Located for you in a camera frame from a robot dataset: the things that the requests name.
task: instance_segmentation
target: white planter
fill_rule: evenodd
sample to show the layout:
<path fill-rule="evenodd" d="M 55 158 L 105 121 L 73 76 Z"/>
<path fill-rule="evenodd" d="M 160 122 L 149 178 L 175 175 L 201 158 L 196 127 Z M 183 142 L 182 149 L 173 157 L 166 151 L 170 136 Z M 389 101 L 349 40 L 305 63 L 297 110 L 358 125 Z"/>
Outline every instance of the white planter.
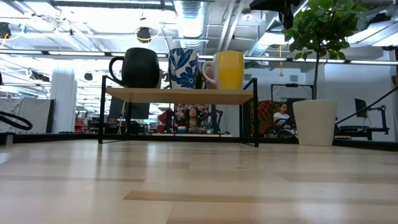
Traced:
<path fill-rule="evenodd" d="M 337 102 L 305 100 L 293 103 L 298 142 L 305 146 L 333 144 Z"/>

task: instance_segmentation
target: wooden table surface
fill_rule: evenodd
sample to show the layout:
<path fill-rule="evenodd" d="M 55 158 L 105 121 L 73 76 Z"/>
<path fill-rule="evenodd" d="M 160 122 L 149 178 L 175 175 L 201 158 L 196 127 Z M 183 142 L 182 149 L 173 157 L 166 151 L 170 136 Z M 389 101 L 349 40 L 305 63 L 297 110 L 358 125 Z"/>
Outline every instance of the wooden table surface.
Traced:
<path fill-rule="evenodd" d="M 252 90 L 107 88 L 106 92 L 130 103 L 241 105 L 253 97 Z"/>
<path fill-rule="evenodd" d="M 108 141 L 0 147 L 0 223 L 398 223 L 394 152 Z"/>

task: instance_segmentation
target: black mug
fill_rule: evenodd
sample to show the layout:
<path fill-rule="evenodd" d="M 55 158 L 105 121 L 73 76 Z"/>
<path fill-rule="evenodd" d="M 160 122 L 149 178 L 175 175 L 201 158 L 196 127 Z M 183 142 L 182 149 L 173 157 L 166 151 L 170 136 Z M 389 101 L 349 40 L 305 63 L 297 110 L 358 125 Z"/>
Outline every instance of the black mug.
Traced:
<path fill-rule="evenodd" d="M 122 60 L 122 80 L 112 71 L 113 63 Z M 134 47 L 124 57 L 114 57 L 109 63 L 109 72 L 119 85 L 127 88 L 155 88 L 159 82 L 159 61 L 153 50 Z"/>

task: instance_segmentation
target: blue floral mug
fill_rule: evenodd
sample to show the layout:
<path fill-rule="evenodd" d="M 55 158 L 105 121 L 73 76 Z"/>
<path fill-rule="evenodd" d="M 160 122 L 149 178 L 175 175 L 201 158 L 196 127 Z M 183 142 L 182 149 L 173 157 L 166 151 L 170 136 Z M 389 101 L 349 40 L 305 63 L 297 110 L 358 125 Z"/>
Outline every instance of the blue floral mug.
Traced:
<path fill-rule="evenodd" d="M 198 53 L 177 48 L 169 52 L 169 77 L 172 89 L 194 89 L 199 71 Z"/>

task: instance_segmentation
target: mug handle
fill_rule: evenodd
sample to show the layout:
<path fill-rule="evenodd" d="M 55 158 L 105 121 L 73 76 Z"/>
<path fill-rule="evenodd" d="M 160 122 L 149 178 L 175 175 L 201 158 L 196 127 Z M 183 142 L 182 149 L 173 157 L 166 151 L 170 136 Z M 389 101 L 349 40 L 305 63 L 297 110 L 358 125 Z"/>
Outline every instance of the mug handle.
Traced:
<path fill-rule="evenodd" d="M 205 62 L 205 63 L 203 63 L 203 65 L 201 66 L 201 73 L 202 73 L 202 75 L 203 75 L 203 77 L 205 77 L 205 79 L 208 81 L 208 82 L 210 82 L 211 84 L 213 84 L 213 85 L 216 85 L 216 80 L 213 80 L 213 79 L 211 79 L 211 78 L 209 78 L 208 76 L 207 76 L 207 74 L 206 74 L 206 67 L 207 66 L 211 66 L 211 67 L 213 67 L 213 69 L 214 69 L 214 62 Z"/>
<path fill-rule="evenodd" d="M 113 63 L 114 63 L 115 61 L 117 61 L 117 60 L 124 60 L 124 57 L 114 57 L 114 58 L 112 58 L 111 61 L 110 61 L 110 63 L 109 63 L 109 72 L 110 72 L 112 78 L 113 78 L 119 85 L 122 85 L 122 81 L 119 80 L 118 78 L 116 78 L 116 77 L 113 75 L 113 71 L 112 71 Z"/>

